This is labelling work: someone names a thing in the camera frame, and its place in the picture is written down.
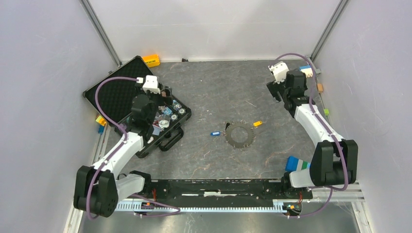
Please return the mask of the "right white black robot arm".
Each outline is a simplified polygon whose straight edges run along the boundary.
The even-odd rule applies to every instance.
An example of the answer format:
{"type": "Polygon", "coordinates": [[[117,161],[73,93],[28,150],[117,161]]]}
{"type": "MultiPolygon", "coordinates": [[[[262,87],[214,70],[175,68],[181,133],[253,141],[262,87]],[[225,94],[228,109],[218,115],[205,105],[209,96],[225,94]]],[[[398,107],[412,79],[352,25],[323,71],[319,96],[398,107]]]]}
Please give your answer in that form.
{"type": "Polygon", "coordinates": [[[358,144],[346,140],[326,122],[314,101],[305,94],[307,78],[299,70],[271,70],[274,81],[267,83],[271,95],[284,104],[285,109],[305,129],[315,145],[310,167],[288,171],[281,184],[281,193],[295,197],[300,188],[329,187],[345,190],[356,181],[358,144]]]}

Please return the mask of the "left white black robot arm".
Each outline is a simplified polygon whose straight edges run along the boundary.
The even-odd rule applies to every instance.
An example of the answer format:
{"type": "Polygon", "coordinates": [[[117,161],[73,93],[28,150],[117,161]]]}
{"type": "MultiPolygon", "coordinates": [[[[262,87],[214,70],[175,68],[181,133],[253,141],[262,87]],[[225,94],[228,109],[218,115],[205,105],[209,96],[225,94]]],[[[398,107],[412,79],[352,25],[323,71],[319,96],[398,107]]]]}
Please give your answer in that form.
{"type": "Polygon", "coordinates": [[[171,89],[156,85],[143,85],[132,101],[132,128],[102,159],[91,166],[81,166],[76,173],[73,206],[85,211],[90,220],[113,214],[120,200],[138,194],[141,198],[151,195],[153,185],[147,175],[129,173],[117,180],[126,163],[146,148],[151,141],[153,122],[159,106],[171,101],[171,89]]]}

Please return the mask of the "large metal keyring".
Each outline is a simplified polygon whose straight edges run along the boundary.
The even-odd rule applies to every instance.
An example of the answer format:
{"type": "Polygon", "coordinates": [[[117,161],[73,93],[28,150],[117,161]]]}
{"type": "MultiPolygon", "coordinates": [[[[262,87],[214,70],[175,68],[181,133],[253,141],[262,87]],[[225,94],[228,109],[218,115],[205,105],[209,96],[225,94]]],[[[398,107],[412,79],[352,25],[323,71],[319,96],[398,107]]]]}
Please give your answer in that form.
{"type": "Polygon", "coordinates": [[[255,141],[254,127],[245,120],[225,123],[224,137],[226,142],[236,149],[248,148],[255,141]]]}

